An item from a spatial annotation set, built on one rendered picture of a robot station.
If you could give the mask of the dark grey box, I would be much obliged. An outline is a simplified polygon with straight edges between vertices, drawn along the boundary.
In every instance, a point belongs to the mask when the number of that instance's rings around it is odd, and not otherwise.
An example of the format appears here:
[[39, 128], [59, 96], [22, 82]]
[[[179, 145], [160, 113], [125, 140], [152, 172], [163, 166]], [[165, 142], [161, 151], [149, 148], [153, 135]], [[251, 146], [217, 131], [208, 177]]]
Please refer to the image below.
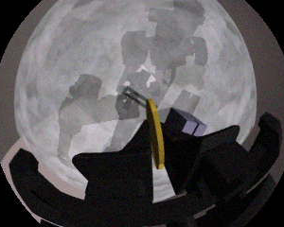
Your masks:
[[194, 114], [184, 113], [184, 111], [172, 109], [171, 107], [171, 109], [169, 109], [169, 116], [168, 118], [166, 118], [165, 124], [168, 124], [172, 128], [176, 129], [177, 125], [179, 125], [181, 116], [186, 116], [188, 118], [191, 118], [191, 120], [199, 121], [199, 118], [196, 118]]

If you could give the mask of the thin gold disc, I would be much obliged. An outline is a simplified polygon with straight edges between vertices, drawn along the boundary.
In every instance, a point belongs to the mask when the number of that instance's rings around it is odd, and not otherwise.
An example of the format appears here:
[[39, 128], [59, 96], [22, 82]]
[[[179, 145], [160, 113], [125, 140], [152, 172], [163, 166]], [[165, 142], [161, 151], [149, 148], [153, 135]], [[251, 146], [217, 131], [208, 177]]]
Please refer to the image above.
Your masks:
[[164, 140], [162, 140], [164, 135], [162, 135], [160, 117], [158, 117], [156, 106], [154, 106], [152, 99], [146, 99], [146, 118], [150, 122], [154, 166], [157, 169], [164, 169], [165, 149]]

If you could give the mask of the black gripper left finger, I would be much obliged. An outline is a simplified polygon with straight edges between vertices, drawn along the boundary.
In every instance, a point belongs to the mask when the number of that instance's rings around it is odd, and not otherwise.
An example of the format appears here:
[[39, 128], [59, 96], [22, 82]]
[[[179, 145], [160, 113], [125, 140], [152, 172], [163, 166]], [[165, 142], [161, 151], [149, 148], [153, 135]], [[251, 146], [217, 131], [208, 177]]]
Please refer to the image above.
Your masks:
[[121, 151], [82, 152], [73, 156], [74, 167], [86, 178], [105, 181], [142, 179], [153, 200], [152, 145], [150, 122], [145, 118], [130, 143]]

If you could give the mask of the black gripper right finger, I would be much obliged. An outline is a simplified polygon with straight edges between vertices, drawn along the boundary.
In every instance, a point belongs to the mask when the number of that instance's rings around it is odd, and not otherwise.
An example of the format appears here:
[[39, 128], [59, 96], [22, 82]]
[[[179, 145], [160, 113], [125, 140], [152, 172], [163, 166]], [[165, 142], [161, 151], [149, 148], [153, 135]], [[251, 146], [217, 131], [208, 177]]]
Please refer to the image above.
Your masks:
[[162, 140], [164, 140], [165, 149], [165, 171], [168, 172], [175, 196], [186, 193], [185, 186], [198, 169], [204, 155], [224, 147], [240, 135], [240, 125], [230, 125], [229, 128], [203, 136], [188, 135], [165, 122], [161, 122], [161, 128], [162, 135], [164, 135]]

